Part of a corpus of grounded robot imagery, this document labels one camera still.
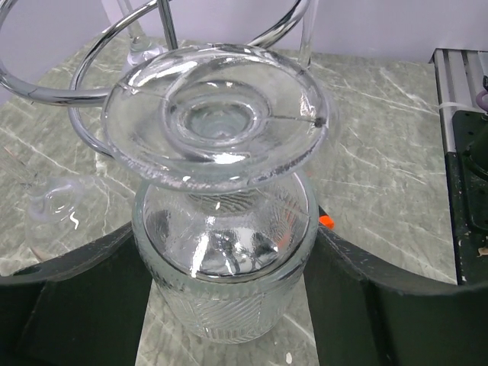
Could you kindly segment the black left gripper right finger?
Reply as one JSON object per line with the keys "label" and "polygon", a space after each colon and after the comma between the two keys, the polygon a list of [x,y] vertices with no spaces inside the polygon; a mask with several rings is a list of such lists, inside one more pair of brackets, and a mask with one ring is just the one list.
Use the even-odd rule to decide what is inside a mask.
{"label": "black left gripper right finger", "polygon": [[487,285],[404,271],[321,226],[305,271],[321,365],[485,365]]}

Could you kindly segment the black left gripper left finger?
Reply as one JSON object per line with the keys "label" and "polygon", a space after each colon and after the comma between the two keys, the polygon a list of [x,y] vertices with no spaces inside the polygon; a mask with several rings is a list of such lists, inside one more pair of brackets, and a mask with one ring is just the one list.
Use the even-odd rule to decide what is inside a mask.
{"label": "black left gripper left finger", "polygon": [[3,365],[134,365],[152,277],[129,223],[1,278]]}

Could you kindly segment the patterned clear wine glass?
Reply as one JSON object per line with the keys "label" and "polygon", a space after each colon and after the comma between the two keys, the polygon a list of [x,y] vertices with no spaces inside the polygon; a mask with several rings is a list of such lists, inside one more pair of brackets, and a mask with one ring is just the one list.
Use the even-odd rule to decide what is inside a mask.
{"label": "patterned clear wine glass", "polygon": [[272,50],[191,45],[123,75],[101,122],[141,178],[136,246],[176,318],[226,344],[272,329],[319,226],[304,167],[338,134],[318,81]]}

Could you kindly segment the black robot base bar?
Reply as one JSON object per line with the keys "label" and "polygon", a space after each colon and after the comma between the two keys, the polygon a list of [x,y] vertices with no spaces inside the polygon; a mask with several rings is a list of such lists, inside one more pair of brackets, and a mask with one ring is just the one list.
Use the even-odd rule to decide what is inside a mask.
{"label": "black robot base bar", "polygon": [[487,117],[456,111],[452,117],[454,151],[445,154],[454,263],[457,282],[487,280],[487,180],[469,163],[468,149],[487,126]]}

